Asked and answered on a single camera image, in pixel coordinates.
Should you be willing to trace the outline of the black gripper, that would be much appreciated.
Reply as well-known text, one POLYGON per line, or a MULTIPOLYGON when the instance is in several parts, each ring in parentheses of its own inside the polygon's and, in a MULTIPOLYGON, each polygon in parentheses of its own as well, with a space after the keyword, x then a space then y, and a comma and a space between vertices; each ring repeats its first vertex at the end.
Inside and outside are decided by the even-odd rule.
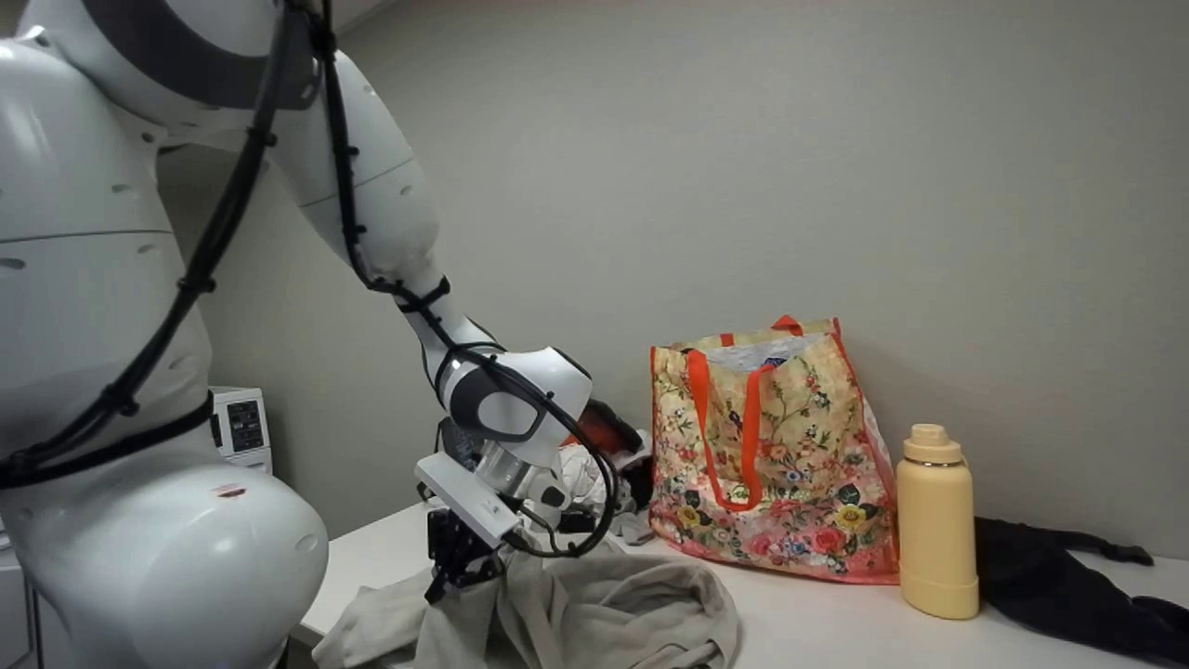
POLYGON ((456 589, 472 589, 504 574, 493 546, 488 546, 456 515, 431 511, 426 515, 426 557, 431 557, 431 589, 426 603, 456 589))

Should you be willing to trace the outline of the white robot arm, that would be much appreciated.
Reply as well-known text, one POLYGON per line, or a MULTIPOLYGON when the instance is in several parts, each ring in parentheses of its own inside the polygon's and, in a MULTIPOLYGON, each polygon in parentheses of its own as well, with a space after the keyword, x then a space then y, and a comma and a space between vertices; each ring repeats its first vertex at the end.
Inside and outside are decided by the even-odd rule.
POLYGON ((436 575, 568 504, 592 378, 456 310, 426 179, 332 0, 25 0, 0 41, 0 499, 78 669, 272 669, 322 583, 320 515, 208 430, 198 307, 265 177, 397 307, 480 450, 416 468, 445 511, 436 575))

